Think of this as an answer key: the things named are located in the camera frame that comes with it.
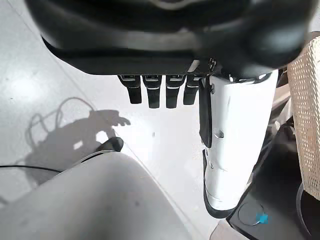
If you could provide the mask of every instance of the white floor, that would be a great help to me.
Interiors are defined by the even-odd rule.
[[[312,30],[319,23],[317,16]],[[182,105],[184,86],[177,109],[165,108],[165,89],[160,109],[148,108],[145,89],[143,104],[130,104],[116,76],[87,75],[51,55],[22,0],[1,1],[0,31],[1,165],[63,170],[99,141],[120,136],[123,151],[158,182],[192,238],[209,239],[218,220],[205,209],[198,102]],[[53,176],[2,169],[0,204],[19,199]]]

